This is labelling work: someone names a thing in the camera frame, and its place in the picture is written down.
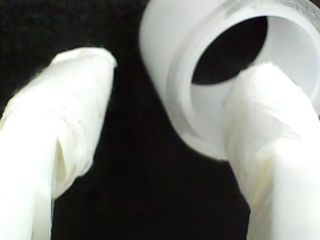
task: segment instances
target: circular rim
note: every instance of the circular rim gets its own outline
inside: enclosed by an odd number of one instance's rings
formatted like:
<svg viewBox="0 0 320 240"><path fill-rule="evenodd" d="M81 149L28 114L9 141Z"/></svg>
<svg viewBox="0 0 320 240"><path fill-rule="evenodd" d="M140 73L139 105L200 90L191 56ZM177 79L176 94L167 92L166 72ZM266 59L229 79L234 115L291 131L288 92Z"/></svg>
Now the circular rim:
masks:
<svg viewBox="0 0 320 240"><path fill-rule="evenodd" d="M235 2L228 8L223 4L215 9L209 16L205 17L185 38L180 48L176 51L170 66L167 82L167 103L175 103L167 108L171 122L190 147L197 152L214 157L217 159L226 159L224 147L214 146L212 139L203 139L198 133L194 123L194 107L192 104L192 76L197 63L208 48L208 46L224 31L232 26L257 17L278 17L287 19L303 27L309 34L314 32L320 33L320 19L314 13L320 13L317 6L313 3L303 0L304 7L296 4L292 6L291 1L261 1L252 0L245 7ZM231 81L220 83L228 87ZM318 82L315 93L311 97L317 114L320 114L320 82ZM223 141L223 135L213 136L216 142Z"/></svg>

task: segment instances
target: white plastic tube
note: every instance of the white plastic tube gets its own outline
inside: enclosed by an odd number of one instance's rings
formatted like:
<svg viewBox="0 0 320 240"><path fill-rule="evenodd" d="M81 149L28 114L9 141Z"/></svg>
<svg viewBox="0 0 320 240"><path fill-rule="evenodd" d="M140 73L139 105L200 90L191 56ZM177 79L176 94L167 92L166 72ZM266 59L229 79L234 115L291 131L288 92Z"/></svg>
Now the white plastic tube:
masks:
<svg viewBox="0 0 320 240"><path fill-rule="evenodd" d="M8 102L0 121L0 239L49 240L52 200L92 165L115 58L77 48Z"/></svg>
<svg viewBox="0 0 320 240"><path fill-rule="evenodd" d="M248 240L320 239L320 121L272 63L240 73L224 104L226 155L251 215Z"/></svg>
<svg viewBox="0 0 320 240"><path fill-rule="evenodd" d="M202 54L238 23L268 17L254 64L272 61L300 86L320 114L320 10L308 0L151 0L140 51L179 136L201 154L225 159L223 107L233 80L192 84Z"/></svg>

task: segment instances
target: tube opening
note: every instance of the tube opening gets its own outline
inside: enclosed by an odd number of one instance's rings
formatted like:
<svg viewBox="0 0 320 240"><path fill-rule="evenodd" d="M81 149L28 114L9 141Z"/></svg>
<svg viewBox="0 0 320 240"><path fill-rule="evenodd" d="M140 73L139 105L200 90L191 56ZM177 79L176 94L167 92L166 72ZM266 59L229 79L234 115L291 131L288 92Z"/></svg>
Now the tube opening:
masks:
<svg viewBox="0 0 320 240"><path fill-rule="evenodd" d="M258 56L267 37L266 16L240 22L223 32L204 52L192 83L211 85L235 77Z"/></svg>
<svg viewBox="0 0 320 240"><path fill-rule="evenodd" d="M259 17L230 30L207 48L190 78L192 125L206 139L223 135L223 100L231 86L226 80L250 63L273 62L311 99L320 84L320 34L308 21L268 16L266 24L266 18ZM240 43L246 40L252 42L245 48Z"/></svg>

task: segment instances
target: black background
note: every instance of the black background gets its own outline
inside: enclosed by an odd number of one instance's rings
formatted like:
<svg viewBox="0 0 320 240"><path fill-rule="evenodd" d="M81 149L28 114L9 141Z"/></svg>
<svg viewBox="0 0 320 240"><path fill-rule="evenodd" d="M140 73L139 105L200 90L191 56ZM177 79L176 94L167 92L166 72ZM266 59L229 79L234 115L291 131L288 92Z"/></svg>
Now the black background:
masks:
<svg viewBox="0 0 320 240"><path fill-rule="evenodd" d="M1 2L0 106L57 52L103 46L119 66L94 165L56 201L52 239L245 240L249 208L229 164L179 139L146 74L138 50L146 4Z"/></svg>

